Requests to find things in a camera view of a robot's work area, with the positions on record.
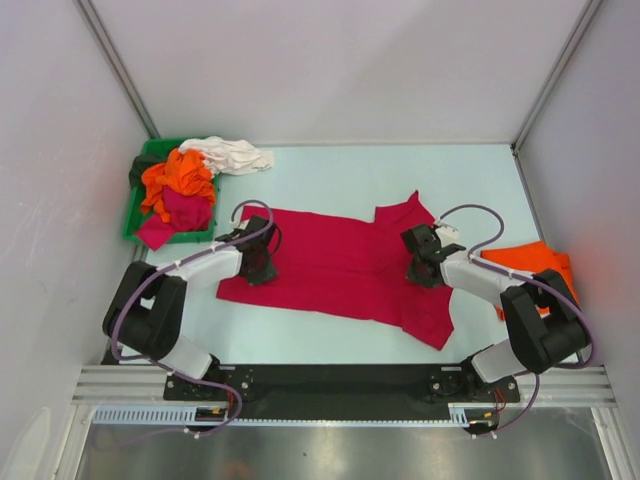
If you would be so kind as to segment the crimson t shirt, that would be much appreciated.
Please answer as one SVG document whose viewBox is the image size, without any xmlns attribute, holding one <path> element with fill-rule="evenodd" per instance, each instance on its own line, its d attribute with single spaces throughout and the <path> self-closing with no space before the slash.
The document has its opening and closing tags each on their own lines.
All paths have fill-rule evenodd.
<svg viewBox="0 0 640 480">
<path fill-rule="evenodd" d="M 284 209 L 273 215 L 283 234 L 276 279 L 259 286 L 241 277 L 224 280 L 219 299 L 376 321 L 444 348 L 454 331 L 451 288 L 426 289 L 406 277 L 411 256 L 402 232 L 435 221 L 417 192 L 376 207 L 370 222 Z"/>
</svg>

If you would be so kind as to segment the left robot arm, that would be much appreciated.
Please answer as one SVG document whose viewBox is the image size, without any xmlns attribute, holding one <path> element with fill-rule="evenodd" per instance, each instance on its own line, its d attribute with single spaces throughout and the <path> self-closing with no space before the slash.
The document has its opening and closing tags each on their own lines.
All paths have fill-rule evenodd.
<svg viewBox="0 0 640 480">
<path fill-rule="evenodd" d="M 271 241 L 281 231 L 274 220 L 258 215 L 207 248 L 163 267 L 142 260 L 131 263 L 102 323 L 115 358 L 120 345 L 134 351 L 129 360 L 148 360 L 186 377 L 197 398 L 214 397 L 221 387 L 220 360 L 182 333 L 187 293 L 227 279 L 250 286 L 276 279 Z"/>
</svg>

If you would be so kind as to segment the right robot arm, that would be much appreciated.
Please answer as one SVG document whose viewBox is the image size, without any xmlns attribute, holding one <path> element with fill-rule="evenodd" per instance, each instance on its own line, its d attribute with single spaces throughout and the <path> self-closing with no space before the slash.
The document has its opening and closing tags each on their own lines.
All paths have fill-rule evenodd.
<svg viewBox="0 0 640 480">
<path fill-rule="evenodd" d="M 461 388 L 469 399 L 484 401 L 498 381 L 542 374 L 591 346 L 584 315 L 557 271 L 522 272 L 487 262 L 457 244 L 457 230 L 444 223 L 417 225 L 401 239 L 411 256 L 411 282 L 462 290 L 503 312 L 508 338 L 467 360 L 471 370 L 461 376 Z"/>
</svg>

